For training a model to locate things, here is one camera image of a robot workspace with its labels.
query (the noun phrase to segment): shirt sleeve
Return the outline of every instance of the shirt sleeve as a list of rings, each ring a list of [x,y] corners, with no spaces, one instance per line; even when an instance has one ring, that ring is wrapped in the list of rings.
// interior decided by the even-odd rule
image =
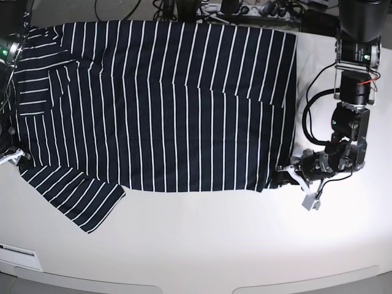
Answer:
[[[125,196],[120,185],[89,178],[74,168],[36,167],[21,176],[86,233],[96,230]]]

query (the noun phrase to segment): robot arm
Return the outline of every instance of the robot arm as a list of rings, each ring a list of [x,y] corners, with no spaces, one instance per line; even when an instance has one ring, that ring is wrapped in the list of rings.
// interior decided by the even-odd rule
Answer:
[[[324,146],[325,150],[315,153],[306,150],[301,157],[291,157],[288,167],[277,167],[277,177],[283,175],[281,183],[297,182],[307,196],[303,206],[308,209],[320,208],[320,197],[327,179],[340,173],[357,172],[364,167],[366,136],[371,99],[370,74],[376,71],[380,61],[380,36],[388,13],[389,0],[340,0],[341,31],[336,42],[336,70],[343,70],[340,88],[315,95],[304,109],[302,126],[306,138],[313,144]],[[333,134],[331,141],[318,141],[307,130],[307,115],[312,104],[319,98],[334,94],[340,100],[331,119]],[[321,180],[316,193],[309,184]]]

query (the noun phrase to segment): white stripe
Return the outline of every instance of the white stripe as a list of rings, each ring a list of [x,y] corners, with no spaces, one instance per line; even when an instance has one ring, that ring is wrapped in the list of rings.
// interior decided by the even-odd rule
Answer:
[[[36,186],[36,190],[44,183],[46,182],[51,176],[54,175],[54,173],[56,173],[61,167],[56,168],[53,172],[50,173],[50,175],[48,175],[38,186]]]
[[[90,202],[86,205],[86,207],[84,208],[84,210],[82,210],[77,216],[75,216],[73,219],[71,219],[72,221],[74,221],[75,219],[78,219],[90,206],[90,204],[95,200],[95,198],[97,198],[99,192],[102,190],[102,188],[104,187],[105,183],[102,183],[102,185],[100,185],[98,191],[95,193],[95,195],[93,196],[93,198],[90,200]]]
[[[279,144],[279,150],[277,152],[277,156],[276,156],[276,165],[275,167],[277,167],[278,163],[279,163],[279,159],[281,157],[281,150],[282,150],[282,145],[283,145],[283,134],[284,134],[284,123],[285,123],[285,119],[286,119],[286,107],[283,108],[283,120],[282,120],[282,133],[281,133],[281,143]]]
[[[189,77],[189,69],[190,69],[190,64],[192,62],[192,56],[194,53],[194,48],[195,48],[195,39],[197,35],[197,28],[198,28],[198,23],[196,24],[195,31],[194,31],[194,37],[192,41],[192,47],[190,49],[190,54],[189,54],[189,62],[188,62],[188,70],[186,73],[186,78],[185,78],[185,97],[186,97],[186,143],[187,143],[187,148],[186,148],[186,153],[187,153],[187,184],[188,184],[188,191],[190,191],[190,173],[189,173],[189,164],[190,164],[190,159],[189,159],[189,93],[188,93],[188,77]]]
[[[246,168],[245,168],[245,189],[247,187],[247,178],[248,178],[248,169],[249,169],[249,135],[251,132],[251,114],[252,114],[252,109],[251,109],[251,100],[248,99],[248,117],[247,117],[247,137],[246,137]]]
[[[151,89],[149,86],[149,76],[151,73],[151,65],[153,63],[153,56],[154,56],[154,51],[155,51],[155,44],[157,40],[157,31],[158,31],[158,24],[159,22],[156,22],[155,29],[154,29],[154,42],[153,42],[153,48],[151,50],[151,56],[149,59],[149,65],[148,65],[148,74],[147,74],[147,94],[148,94],[148,116],[149,116],[149,143],[150,143],[150,148],[151,148],[151,168],[152,168],[152,182],[153,182],[153,191],[155,191],[155,164],[154,164],[154,145],[153,145],[153,122],[152,122],[152,115],[151,115]]]
[[[298,41],[298,38],[295,39],[295,44],[294,44],[294,49],[293,49],[293,56],[292,56],[292,61],[291,61],[291,63],[290,63],[290,69],[288,70],[287,82],[286,82],[286,89],[285,89],[285,91],[284,91],[284,96],[283,96],[283,101],[282,101],[282,107],[284,106],[285,101],[286,101],[286,95],[287,95],[288,84],[290,83],[290,76],[291,76],[291,74],[292,74],[292,68],[293,68],[293,63],[294,63],[294,57],[295,57],[295,54],[296,54],[296,45],[297,45],[297,41]]]
[[[64,53],[64,52],[67,52],[67,50],[63,50],[63,51],[52,53],[52,54],[48,54],[48,55],[38,56],[38,57],[24,58],[24,59],[21,59],[20,62],[29,61],[29,60],[38,60],[38,59],[43,59],[43,58],[47,58],[47,57],[52,57],[52,56],[56,56],[56,55]]]
[[[42,37],[42,35],[41,35],[41,34],[34,35],[34,36],[31,36],[31,37],[28,37],[27,39],[28,39],[28,40],[31,40],[31,39],[34,39],[34,38],[36,38],[36,37]]]
[[[211,91],[211,191],[214,187],[214,92]]]
[[[264,91],[265,79],[266,79],[267,74],[268,74],[268,64],[270,63],[270,55],[271,55],[272,43],[273,43],[273,41],[274,41],[274,32],[275,32],[275,31],[272,31],[272,33],[271,33],[271,39],[269,40],[269,48],[268,48],[268,54],[267,54],[267,62],[266,62],[266,64],[265,64],[263,83],[262,83],[262,87],[261,87],[261,89],[260,89],[260,94],[259,94],[259,96],[258,96],[258,101],[261,101],[261,100],[262,100],[262,94],[263,94],[263,91]]]
[[[39,89],[39,90],[32,90],[32,91],[25,91],[25,92],[21,92],[20,94],[31,94],[31,93],[39,93],[39,92],[46,92],[46,91],[48,91],[49,89],[48,88],[46,88],[46,89]]]
[[[37,121],[36,121],[36,117],[34,118],[34,130],[36,132],[36,139],[37,139],[37,147],[38,147],[38,159],[41,165],[43,165],[42,163],[42,159],[41,159],[41,147],[39,145],[39,140],[38,140],[38,132],[37,132]]]
[[[47,146],[47,150],[48,150],[49,165],[51,165],[50,150],[49,150],[49,144],[48,144],[47,127],[45,125],[45,118],[42,118],[42,124],[43,124],[43,132],[45,134],[45,142],[46,142],[46,146]]]
[[[213,71],[213,76],[211,78],[211,85],[209,87],[209,90],[212,91],[213,90],[213,84],[214,84],[214,80],[215,80],[215,73],[216,73],[216,67],[218,64],[218,60],[219,60],[219,55],[221,53],[221,45],[222,45],[222,38],[223,38],[223,33],[225,31],[225,26],[222,26],[222,29],[220,29],[220,36],[219,36],[219,43],[218,43],[218,48],[217,48],[217,55],[215,58],[215,65],[214,65],[214,71]]]
[[[181,45],[183,43],[183,35],[184,35],[184,26],[185,24],[183,23],[181,27],[181,35],[179,37],[179,44],[178,44],[178,49],[177,49],[177,57],[176,57],[176,64],[174,66],[174,73],[173,73],[173,79],[171,81],[171,84],[173,86],[173,105],[174,105],[174,152],[175,152],[175,161],[176,161],[176,168],[175,168],[175,173],[176,173],[176,192],[178,192],[178,142],[177,142],[177,97],[176,97],[176,87],[175,87],[175,78],[176,78],[176,73],[177,73],[177,66],[178,66],[178,59],[179,59],[179,53],[181,51]]]
[[[19,142],[21,142],[21,138],[20,138],[20,129],[19,129],[19,118],[18,118],[18,110],[16,110],[16,112],[15,112],[15,120],[17,121],[17,130],[18,130],[18,138],[19,138]]]
[[[45,113],[44,111],[38,111],[38,112],[29,112],[29,113],[21,113],[20,116],[26,116],[26,115],[41,115]]]
[[[57,208],[57,209],[60,209],[60,207],[62,207],[62,205],[64,205],[64,204],[73,196],[73,194],[76,192],[76,190],[77,190],[82,184],[84,184],[84,183],[85,183],[85,181],[82,180],[82,181],[75,187],[75,189],[69,194],[69,196],[68,196],[60,205],[58,205],[56,208]]]
[[[239,83],[241,81],[241,76],[243,75],[243,68],[244,68],[244,60],[245,60],[245,54],[246,54],[246,49],[247,49],[247,41],[249,40],[249,33],[251,32],[250,27],[247,28],[247,34],[246,34],[246,39],[245,39],[245,46],[244,46],[244,51],[243,51],[243,57],[241,59],[241,66],[239,67],[239,74],[238,74],[238,81],[237,81],[237,87],[235,88],[235,93],[234,95],[238,94],[238,88],[239,88]]]
[[[54,31],[55,34],[56,34],[56,37],[54,37],[53,40],[56,40],[56,39],[59,37],[59,34],[57,33],[56,27],[55,27],[55,26],[53,27],[53,31]]]
[[[114,114],[114,121],[115,121],[115,138],[116,138],[116,148],[117,148],[117,176],[118,176],[118,184],[120,185],[121,183],[121,159],[120,159],[120,151],[118,148],[118,134],[117,134],[117,109],[116,109],[116,93],[115,93],[115,81],[113,78],[114,71],[115,71],[115,62],[116,62],[116,54],[117,54],[117,48],[118,48],[118,39],[120,35],[120,24],[121,22],[118,21],[118,26],[117,26],[117,39],[116,39],[116,46],[115,50],[113,52],[113,60],[111,62],[111,91],[113,95],[113,114]]]
[[[237,189],[237,148],[238,148],[238,109],[239,109],[239,99],[235,96],[235,138],[234,138],[234,190]]]
[[[116,207],[116,205],[120,202],[121,199],[123,199],[123,197],[125,196],[125,193],[122,194],[122,196],[120,198],[118,198],[118,200],[116,201],[116,203],[109,209],[109,211],[106,213],[106,215],[99,221],[99,223],[92,228],[90,231],[87,231],[87,234],[90,234],[91,232],[93,232],[97,227],[99,227],[99,225],[107,218],[107,216],[111,213],[111,211]]]
[[[29,170],[25,170],[23,173],[20,174],[20,176],[24,176]]]
[[[66,213],[64,213],[64,215],[69,214],[70,211],[72,211],[78,204],[79,202],[82,201],[83,197],[87,194],[88,190],[90,190],[91,185],[93,184],[93,182],[95,181],[95,179],[92,179],[90,182],[90,185],[88,185],[87,189],[85,190],[85,192],[83,193],[82,196],[79,197],[78,201],[73,205],[73,207],[71,207],[70,209],[68,209],[68,211]]]
[[[43,69],[50,69],[52,67],[60,66],[61,64],[66,64],[70,63],[72,61],[75,61],[74,59],[68,60],[68,61],[62,61],[56,64],[51,64],[50,66],[45,66],[45,67],[40,67],[40,68],[34,68],[34,69],[24,69],[24,70],[19,70],[18,72],[15,72],[16,74],[20,74],[22,72],[36,72],[38,70],[43,70]]]
[[[65,24],[62,25],[62,36],[61,36],[60,47],[62,47],[62,41],[64,40],[64,36],[65,36],[64,27],[65,27]]]
[[[205,62],[205,59],[206,59],[207,46],[208,46],[208,42],[209,42],[209,34],[210,33],[211,33],[211,25],[209,24],[208,25],[208,31],[207,31],[207,38],[206,38],[205,45],[204,45],[202,65],[200,66],[200,73],[198,75],[197,88],[200,88],[200,82],[202,80],[203,69],[204,69],[204,62]]]
[[[271,133],[269,135],[268,165],[267,165],[267,175],[266,175],[266,178],[265,178],[265,185],[267,185],[268,177],[270,176],[271,145],[272,145],[272,136],[273,136],[273,129],[274,129],[274,114],[275,114],[275,106],[272,105]]]
[[[56,74],[57,74],[57,77],[58,77],[58,80],[59,80],[61,92],[64,92],[63,88],[62,88],[61,79],[60,79],[60,75],[59,75],[58,70],[56,70]],[[62,136],[64,138],[64,147],[66,149],[67,166],[69,167],[70,164],[69,164],[69,154],[68,154],[68,147],[67,147],[66,130],[64,128],[64,115],[62,114],[62,106],[61,106],[62,105],[62,96],[60,96],[60,98],[59,98],[59,105],[60,105],[60,115],[61,115]]]
[[[49,88],[50,88],[50,97],[51,97],[51,104],[52,106],[55,104],[54,98],[53,98],[53,90],[52,90],[52,85],[51,85],[51,80],[49,79]],[[57,158],[58,158],[58,165],[60,165],[60,153],[59,153],[59,146],[57,145],[57,135],[56,135],[56,129],[55,129],[55,119],[53,118],[53,109],[50,110],[51,114],[51,123],[53,127],[53,137],[55,138],[55,146],[56,146],[56,152],[57,152]]]
[[[92,120],[92,134],[94,136],[94,147],[96,150],[96,178],[100,181],[99,179],[99,169],[98,169],[98,163],[99,163],[99,159],[98,159],[98,147],[97,147],[97,135],[96,135],[96,122],[95,122],[95,114],[94,114],[94,105],[93,105],[93,99],[92,99],[92,87],[91,87],[91,68],[92,65],[95,62],[95,58],[96,58],[96,47],[97,47],[97,28],[98,28],[98,23],[96,23],[95,27],[94,27],[94,48],[92,49],[92,60],[90,63],[90,67],[87,70],[87,74],[88,74],[88,88],[89,88],[89,93],[90,93],[90,103],[91,103],[91,120]]]
[[[234,35],[233,35],[233,40],[232,40],[232,46],[230,47],[230,54],[228,56],[226,77],[225,77],[225,82],[224,82],[223,88],[222,88],[223,92],[226,91],[227,78],[228,78],[228,73],[230,72],[230,65],[232,64],[232,56],[233,56],[233,49],[234,49],[234,43],[235,43],[236,36],[237,36],[237,27],[234,28]]]
[[[80,173],[79,175],[77,175],[76,178],[74,178],[71,182],[69,182],[68,184],[66,184],[61,190],[60,192],[57,193],[56,196],[54,196],[51,200],[49,200],[49,203],[51,203],[54,199],[56,199],[57,197],[59,197],[61,195],[61,193],[63,193],[65,191],[65,189],[68,188],[69,185],[71,185],[74,181],[76,181],[83,173]]]
[[[73,23],[72,41],[71,41],[71,54],[74,53],[76,23]]]
[[[106,147],[106,172],[107,172],[107,178],[106,181],[109,183],[109,148],[108,148],[108,138],[106,134],[106,122],[105,122],[105,101],[104,101],[104,85],[102,82],[102,72],[104,71],[104,56],[106,53],[106,50],[108,48],[108,33],[109,33],[109,22],[107,22],[106,25],[106,39],[105,39],[105,50],[104,53],[102,54],[102,61],[101,61],[101,70],[99,72],[99,84],[100,84],[100,96],[101,96],[101,101],[102,101],[102,122],[104,124],[104,135],[105,135],[105,147]]]
[[[222,175],[222,190],[225,189],[226,180],[226,93],[223,94],[223,175]]]
[[[263,124],[263,104],[260,103],[260,124],[258,126],[257,169],[256,169],[255,191],[257,191],[258,176],[260,174],[260,145],[262,141],[262,124]]]
[[[160,109],[161,109],[161,125],[162,125],[162,151],[164,154],[164,183],[165,183],[165,192],[167,191],[167,183],[166,183],[166,145],[165,145],[165,112],[164,112],[164,93],[162,88],[162,77],[164,75],[165,62],[166,62],[166,54],[167,47],[169,44],[170,33],[172,30],[172,23],[169,23],[167,38],[166,38],[166,46],[164,52],[164,59],[162,61],[162,68],[160,69],[160,78],[159,78],[159,87],[160,87]]]
[[[66,72],[67,72],[67,78],[68,78],[68,80],[70,80],[67,67],[66,67]],[[69,84],[67,85],[67,90],[68,90],[68,100],[69,100],[70,117],[71,117],[71,125],[72,125],[73,145],[75,147],[76,167],[78,170],[79,169],[79,154],[78,154],[78,148],[76,145],[75,124],[74,124],[74,107],[72,106],[72,98],[71,98],[71,91],[70,91]]]
[[[143,41],[145,38],[145,25],[146,25],[146,21],[143,22],[143,26],[141,27],[141,39],[140,39],[139,52],[137,55],[136,70],[135,70],[136,120],[137,120],[137,132],[138,132],[138,141],[139,141],[139,156],[140,156],[140,172],[141,172],[140,173],[140,184],[141,184],[142,190],[144,190],[143,158],[142,158],[142,154],[141,154],[140,121],[139,121],[139,92],[138,92],[138,86],[137,86],[137,74],[138,74],[138,70],[139,70],[141,48],[143,46]]]
[[[80,228],[82,228],[82,226],[84,226],[85,224],[87,224],[100,210],[100,208],[102,207],[102,205],[105,204],[106,200],[108,200],[109,196],[115,191],[117,187],[115,186],[114,188],[112,188],[112,190],[110,191],[110,193],[106,196],[105,200],[99,205],[99,207],[95,210],[95,212],[90,216],[90,218],[88,220],[86,220],[84,223],[82,223],[81,225],[79,225]]]
[[[73,170],[73,168],[71,167],[69,169],[69,171],[67,171],[65,174],[63,174],[63,176],[61,178],[59,178],[59,180],[57,182],[55,182],[53,185],[50,186],[49,189],[47,189],[42,196],[45,196],[47,192],[49,192],[50,190],[52,190],[53,187],[55,187],[55,185],[57,185],[58,183],[60,183],[62,181],[62,179],[64,179],[71,171]]]
[[[251,81],[249,83],[249,88],[247,90],[247,95],[246,95],[246,99],[249,99],[249,94],[251,93],[251,89],[253,87],[253,78],[255,75],[255,69],[256,69],[256,62],[257,62],[257,57],[258,57],[258,50],[260,48],[260,39],[262,38],[262,33],[263,30],[260,29],[260,32],[258,33],[258,39],[257,39],[257,46],[256,46],[256,53],[255,53],[255,57],[254,57],[254,62],[253,62],[253,69],[252,69],[252,75],[251,75]]]
[[[87,30],[87,23],[83,26],[83,45],[81,46],[81,57],[85,57],[85,46],[86,46],[86,30]]]
[[[128,34],[128,45],[127,45],[127,51],[125,53],[125,60],[124,60],[124,68],[122,70],[122,92],[124,95],[124,112],[125,112],[125,130],[127,134],[127,150],[128,150],[128,168],[129,168],[129,188],[132,189],[132,168],[131,168],[131,158],[130,158],[130,145],[129,145],[129,123],[128,123],[128,98],[127,98],[127,89],[126,89],[126,82],[125,82],[125,72],[127,69],[127,63],[128,63],[128,54],[129,54],[129,48],[130,48],[130,40],[132,38],[132,25],[133,21],[130,22],[129,25],[129,34]]]
[[[79,90],[79,105],[80,105],[80,119],[81,119],[81,131],[83,133],[83,143],[85,144],[85,154],[86,154],[86,166],[85,171],[86,175],[88,175],[88,152],[87,152],[87,142],[86,142],[86,129],[85,129],[85,117],[82,105],[82,95],[81,95],[81,85],[80,85],[80,75],[79,75],[79,66],[80,63],[77,61],[78,67],[76,68],[76,76],[78,79],[78,90]]]
[[[83,27],[83,45],[82,45],[82,49],[81,49],[81,57],[84,56],[85,54],[85,45],[86,45],[86,24]],[[81,129],[83,132],[83,142],[85,144],[85,154],[86,154],[86,167],[85,167],[85,171],[86,171],[86,175],[88,176],[88,170],[89,170],[89,166],[88,166],[88,150],[87,150],[87,141],[86,141],[86,129],[85,129],[85,117],[84,117],[84,110],[83,110],[83,104],[82,104],[82,97],[81,97],[81,86],[80,86],[80,74],[79,74],[79,67],[80,67],[80,63],[77,61],[78,67],[76,69],[76,74],[77,74],[77,79],[78,79],[78,90],[79,90],[79,103],[80,103],[80,113],[81,113]]]
[[[52,46],[52,45],[56,45],[56,42],[53,43],[48,43],[48,44],[42,44],[42,45],[38,45],[38,46],[33,46],[33,47],[26,47],[24,48],[24,50],[28,50],[28,49],[38,49],[38,48],[42,48],[42,47],[46,47],[46,46]]]
[[[34,180],[40,173],[42,173],[45,169],[47,168],[47,166],[44,166],[43,168],[41,168],[31,179],[29,179],[28,181],[27,181],[27,183],[31,183],[31,181],[32,180]]]
[[[291,141],[290,149],[289,149],[290,154],[293,152],[294,137],[295,137],[295,124],[293,124],[293,135],[292,135],[292,141]]]
[[[198,189],[202,190],[202,91],[200,89],[200,82],[202,80],[204,62],[206,59],[207,46],[209,42],[209,34],[211,32],[211,25],[208,26],[207,38],[204,45],[202,65],[200,67],[200,73],[198,75]]]
[[[44,81],[44,80],[48,80],[49,77],[45,77],[45,78],[36,78],[34,80],[26,80],[26,81],[19,81],[18,84],[22,84],[22,83],[30,83],[31,81]]]
[[[27,118],[24,118],[24,122],[26,123],[27,139],[28,139],[28,142],[29,142],[29,150],[31,152],[30,131],[29,131],[29,126],[27,125]]]
[[[31,104],[40,104],[40,103],[45,103],[46,100],[40,100],[40,101],[33,101],[33,102],[23,102],[19,103],[19,105],[31,105]]]
[[[283,41],[282,41],[282,48],[281,48],[281,55],[279,56],[279,62],[277,64],[277,68],[276,68],[276,76],[275,76],[275,83],[274,83],[274,89],[272,91],[272,95],[271,95],[271,100],[269,102],[269,104],[272,104],[273,100],[274,100],[274,96],[275,96],[275,90],[276,90],[276,83],[277,83],[277,78],[279,76],[279,72],[281,71],[281,63],[282,63],[282,57],[283,57],[283,50],[284,50],[284,43],[286,41],[286,33],[283,36]]]
[[[194,37],[193,37],[193,40],[192,40],[192,47],[190,48],[189,61],[188,61],[188,69],[187,69],[186,77],[185,77],[185,86],[188,86],[189,69],[190,69],[190,64],[191,64],[191,62],[192,62],[192,57],[193,57],[193,53],[194,53],[195,40],[196,40],[196,35],[197,35],[197,29],[198,29],[198,23],[196,24],[196,27],[195,27]]]

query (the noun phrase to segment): electronic equipment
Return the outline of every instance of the electronic equipment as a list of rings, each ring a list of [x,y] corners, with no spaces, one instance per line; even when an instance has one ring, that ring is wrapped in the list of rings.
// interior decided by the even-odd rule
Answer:
[[[388,13],[389,0],[340,0],[341,30],[336,42],[336,70],[342,70],[340,88],[315,95],[306,105],[302,125],[306,138],[324,146],[322,152],[305,150],[301,157],[291,157],[290,165],[277,167],[276,181],[293,184],[293,179],[306,193],[303,206],[320,208],[320,197],[328,179],[340,173],[350,176],[365,165],[368,144],[366,136],[370,118],[367,105],[375,105],[372,83],[380,78],[380,36]],[[331,118],[330,141],[318,141],[307,130],[307,115],[319,98],[333,94],[340,100]],[[321,180],[316,193],[309,184]]]
[[[10,98],[16,96],[13,73],[25,46],[30,13],[28,0],[0,0],[0,110]],[[10,125],[9,115],[0,115],[0,165],[11,162],[17,165],[22,157],[31,158],[23,151],[15,138],[16,131]]]

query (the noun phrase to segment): fabric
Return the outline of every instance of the fabric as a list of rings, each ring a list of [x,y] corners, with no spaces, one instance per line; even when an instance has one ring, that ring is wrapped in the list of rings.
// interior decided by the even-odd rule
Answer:
[[[22,174],[92,232],[124,196],[261,192],[287,161],[296,37],[155,21],[33,29],[16,72]]]

